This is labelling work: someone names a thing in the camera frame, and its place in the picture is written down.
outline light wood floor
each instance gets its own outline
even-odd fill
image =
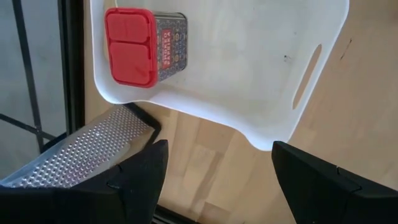
[[[86,120],[111,105],[93,83],[86,13]],[[231,128],[154,105],[170,160],[160,204],[202,223],[294,223],[270,152]],[[290,141],[398,190],[398,1],[351,0],[346,25]]]

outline metal tin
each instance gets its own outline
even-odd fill
[[[109,62],[120,84],[150,88],[187,66],[188,22],[181,13],[108,9]]]

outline white plastic tray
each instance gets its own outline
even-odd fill
[[[188,66],[142,89],[116,83],[104,57],[104,0],[90,0],[96,86],[115,103],[150,101],[241,131],[268,151],[288,141],[348,13],[348,0],[119,0],[119,7],[181,12]],[[322,51],[297,107],[314,50]]]

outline metal grater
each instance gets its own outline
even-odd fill
[[[5,187],[73,187],[109,169],[153,128],[118,105],[0,181]]]

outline patterned tin label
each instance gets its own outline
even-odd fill
[[[180,13],[154,12],[157,26],[158,81],[187,66],[188,22]]]

